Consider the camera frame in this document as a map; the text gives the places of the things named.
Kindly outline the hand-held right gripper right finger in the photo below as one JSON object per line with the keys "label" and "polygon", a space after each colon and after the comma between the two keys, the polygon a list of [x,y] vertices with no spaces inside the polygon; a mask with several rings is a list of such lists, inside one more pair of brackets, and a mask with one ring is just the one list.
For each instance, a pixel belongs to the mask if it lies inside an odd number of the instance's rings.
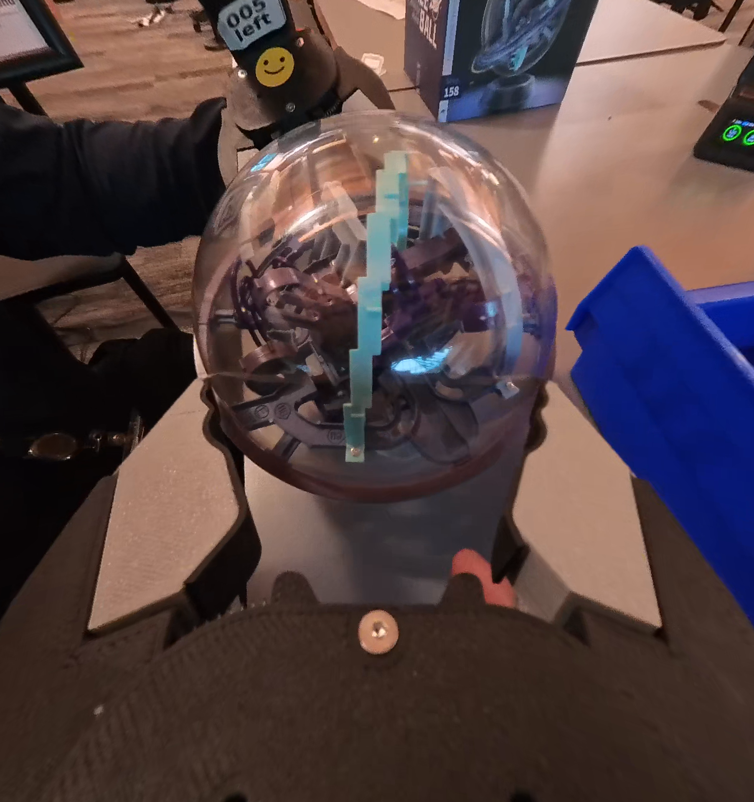
{"label": "hand-held right gripper right finger", "polygon": [[545,386],[510,507],[526,555],[513,586],[520,611],[563,625],[576,609],[643,632],[662,626],[632,475],[561,388]]}

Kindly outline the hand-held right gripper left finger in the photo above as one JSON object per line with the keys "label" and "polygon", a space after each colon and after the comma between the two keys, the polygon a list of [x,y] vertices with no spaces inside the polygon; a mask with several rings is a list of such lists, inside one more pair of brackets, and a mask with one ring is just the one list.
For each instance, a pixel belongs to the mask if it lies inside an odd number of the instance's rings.
{"label": "hand-held right gripper left finger", "polygon": [[193,381],[117,471],[91,634],[168,609],[210,621],[244,598],[249,510],[215,413]]}

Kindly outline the clear plastic maze ball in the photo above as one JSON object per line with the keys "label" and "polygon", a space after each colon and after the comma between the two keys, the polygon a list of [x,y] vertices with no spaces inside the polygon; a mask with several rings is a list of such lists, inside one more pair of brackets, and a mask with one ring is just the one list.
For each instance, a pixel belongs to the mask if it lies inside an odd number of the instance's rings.
{"label": "clear plastic maze ball", "polygon": [[195,263],[197,349],[221,428],[319,496],[409,500],[527,430],[556,291],[522,187],[429,119],[350,112],[241,170]]}

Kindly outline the person's left forearm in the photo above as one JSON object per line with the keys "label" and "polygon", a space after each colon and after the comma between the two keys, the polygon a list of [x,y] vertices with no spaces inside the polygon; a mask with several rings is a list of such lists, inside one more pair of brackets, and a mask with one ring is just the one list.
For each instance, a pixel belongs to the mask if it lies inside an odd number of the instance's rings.
{"label": "person's left forearm", "polygon": [[222,98],[185,119],[57,123],[0,103],[0,255],[131,255],[202,234],[225,186]]}

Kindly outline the person's right hand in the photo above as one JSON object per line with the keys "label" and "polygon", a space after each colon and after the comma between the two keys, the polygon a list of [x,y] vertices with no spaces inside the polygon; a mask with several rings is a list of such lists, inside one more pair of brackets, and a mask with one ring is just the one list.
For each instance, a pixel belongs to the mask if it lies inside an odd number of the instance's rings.
{"label": "person's right hand", "polygon": [[484,601],[494,607],[514,609],[518,597],[510,580],[503,576],[494,581],[491,563],[470,548],[460,550],[452,559],[451,577],[472,576],[480,584]]}

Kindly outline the person's black clothing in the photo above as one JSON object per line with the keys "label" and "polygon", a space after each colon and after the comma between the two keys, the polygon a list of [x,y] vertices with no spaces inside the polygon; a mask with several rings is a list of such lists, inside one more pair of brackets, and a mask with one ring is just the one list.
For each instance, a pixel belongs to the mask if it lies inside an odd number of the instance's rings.
{"label": "person's black clothing", "polygon": [[[195,380],[192,336],[155,328],[76,358],[33,306],[0,302],[0,437],[152,427]],[[0,455],[0,619],[41,557],[121,455],[65,463]]]}

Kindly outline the metal badge reel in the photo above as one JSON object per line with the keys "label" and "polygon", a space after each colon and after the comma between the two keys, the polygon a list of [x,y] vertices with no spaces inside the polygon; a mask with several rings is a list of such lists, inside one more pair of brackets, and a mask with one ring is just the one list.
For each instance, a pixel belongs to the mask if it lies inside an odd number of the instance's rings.
{"label": "metal badge reel", "polygon": [[70,462],[79,456],[115,453],[119,453],[124,459],[140,444],[146,433],[142,416],[137,411],[132,411],[125,431],[102,428],[93,429],[83,436],[65,431],[49,431],[37,436],[0,437],[0,455],[57,464]]}

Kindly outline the large blue plastic bin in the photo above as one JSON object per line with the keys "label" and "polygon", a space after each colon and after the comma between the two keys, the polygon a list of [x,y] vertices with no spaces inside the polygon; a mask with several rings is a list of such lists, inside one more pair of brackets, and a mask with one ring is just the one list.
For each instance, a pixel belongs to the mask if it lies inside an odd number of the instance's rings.
{"label": "large blue plastic bin", "polygon": [[687,290],[634,247],[566,327],[601,434],[754,627],[754,281]]}

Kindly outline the dark printed game box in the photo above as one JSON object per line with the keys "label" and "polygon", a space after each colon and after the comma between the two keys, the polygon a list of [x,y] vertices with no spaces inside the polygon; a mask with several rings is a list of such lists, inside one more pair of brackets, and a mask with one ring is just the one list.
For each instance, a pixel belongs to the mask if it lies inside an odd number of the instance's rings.
{"label": "dark printed game box", "polygon": [[558,105],[597,1],[407,1],[404,70],[440,123]]}

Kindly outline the black office chair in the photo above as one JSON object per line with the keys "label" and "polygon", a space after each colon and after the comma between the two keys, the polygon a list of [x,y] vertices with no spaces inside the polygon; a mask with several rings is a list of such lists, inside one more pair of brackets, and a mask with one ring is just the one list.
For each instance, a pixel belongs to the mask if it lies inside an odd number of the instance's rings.
{"label": "black office chair", "polygon": [[126,256],[56,256],[35,261],[0,256],[0,302],[19,299],[39,304],[115,282],[125,282],[161,326],[177,328]]}

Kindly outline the framed marker sign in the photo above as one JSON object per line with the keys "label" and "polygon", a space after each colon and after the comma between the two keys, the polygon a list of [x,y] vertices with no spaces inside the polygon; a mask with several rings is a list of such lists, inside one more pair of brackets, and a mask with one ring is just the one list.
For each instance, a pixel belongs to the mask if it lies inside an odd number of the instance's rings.
{"label": "framed marker sign", "polygon": [[28,83],[82,66],[56,2],[0,1],[0,92],[8,91],[21,109],[46,115]]}

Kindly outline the black device with green display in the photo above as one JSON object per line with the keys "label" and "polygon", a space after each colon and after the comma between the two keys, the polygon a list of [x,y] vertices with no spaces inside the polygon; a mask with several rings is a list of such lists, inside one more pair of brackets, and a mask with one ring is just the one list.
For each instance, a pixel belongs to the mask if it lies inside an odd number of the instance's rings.
{"label": "black device with green display", "polygon": [[754,55],[693,146],[693,157],[754,173]]}

